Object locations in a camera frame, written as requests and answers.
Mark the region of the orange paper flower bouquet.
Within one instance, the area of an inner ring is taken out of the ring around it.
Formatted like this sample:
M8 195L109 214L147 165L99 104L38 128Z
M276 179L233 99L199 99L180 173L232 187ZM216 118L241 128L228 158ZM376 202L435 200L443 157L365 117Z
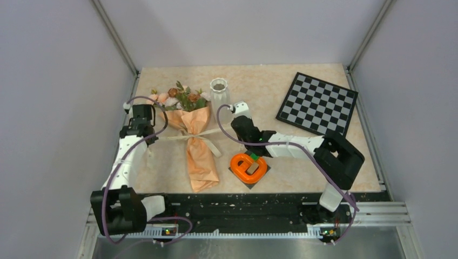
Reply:
M176 87L167 92L158 93L152 90L149 99L148 104L165 109L165 113L160 116L176 130L200 133L206 130L210 122L210 94L203 90L192 92L189 87L177 81ZM186 169L194 192L209 189L219 183L214 156L199 139L188 139L184 158L174 155L172 158L165 158L165 162L169 167Z

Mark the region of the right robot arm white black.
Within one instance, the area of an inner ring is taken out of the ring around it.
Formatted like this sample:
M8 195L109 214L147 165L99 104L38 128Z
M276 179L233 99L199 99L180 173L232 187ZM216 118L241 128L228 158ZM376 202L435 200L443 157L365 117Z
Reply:
M338 216L338 206L342 200L350 199L347 191L365 161L364 155L341 133L330 131L315 137L298 137L261 131L244 115L233 119L231 127L238 141L257 156L310 159L328 181L316 214L323 222L332 222Z

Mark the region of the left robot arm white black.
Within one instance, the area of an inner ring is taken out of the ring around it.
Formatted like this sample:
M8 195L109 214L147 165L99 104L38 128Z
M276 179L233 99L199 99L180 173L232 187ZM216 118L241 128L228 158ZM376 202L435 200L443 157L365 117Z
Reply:
M129 122L119 133L118 151L112 171L101 190L92 192L90 203L100 233L126 235L143 232L153 217L169 222L173 208L162 195L141 197L133 188L140 162L153 144L156 110L149 104L125 105Z

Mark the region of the white ribbed vase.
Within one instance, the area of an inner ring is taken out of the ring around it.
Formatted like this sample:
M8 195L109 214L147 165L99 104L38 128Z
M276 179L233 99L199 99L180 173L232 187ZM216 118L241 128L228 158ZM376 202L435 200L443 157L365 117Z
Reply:
M231 103L227 81L224 78L213 79L210 82L210 95L212 111L216 119L218 108L223 104L229 105ZM219 118L222 124L228 123L232 118L232 113L227 108L222 109Z

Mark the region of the green cube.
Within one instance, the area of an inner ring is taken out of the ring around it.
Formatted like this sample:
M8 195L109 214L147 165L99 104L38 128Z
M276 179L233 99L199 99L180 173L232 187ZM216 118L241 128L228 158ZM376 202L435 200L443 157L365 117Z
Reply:
M256 154L254 153L251 153L250 154L250 158L253 160L253 161L257 161L259 159L259 156L257 156Z

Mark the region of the tan wooden block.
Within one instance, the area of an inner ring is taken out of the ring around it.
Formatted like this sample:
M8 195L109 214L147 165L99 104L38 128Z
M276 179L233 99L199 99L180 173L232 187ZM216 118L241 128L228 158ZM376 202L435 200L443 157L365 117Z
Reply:
M249 168L246 170L246 174L247 175L253 175L255 173L255 171L259 168L259 164L258 163L252 163Z

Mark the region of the black grey checkerboard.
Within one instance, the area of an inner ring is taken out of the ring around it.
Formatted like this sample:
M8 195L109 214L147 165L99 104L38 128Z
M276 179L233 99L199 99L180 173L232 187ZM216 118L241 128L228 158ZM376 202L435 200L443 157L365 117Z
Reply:
M297 72L276 119L316 135L346 136L359 93Z

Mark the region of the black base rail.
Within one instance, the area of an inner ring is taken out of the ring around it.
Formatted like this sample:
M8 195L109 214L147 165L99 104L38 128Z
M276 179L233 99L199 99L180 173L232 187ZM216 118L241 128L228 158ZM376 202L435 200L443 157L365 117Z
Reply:
M165 211L183 229L189 219L192 233L279 234L305 233L320 223L348 223L350 209L340 205L329 212L318 205L318 193L163 194Z

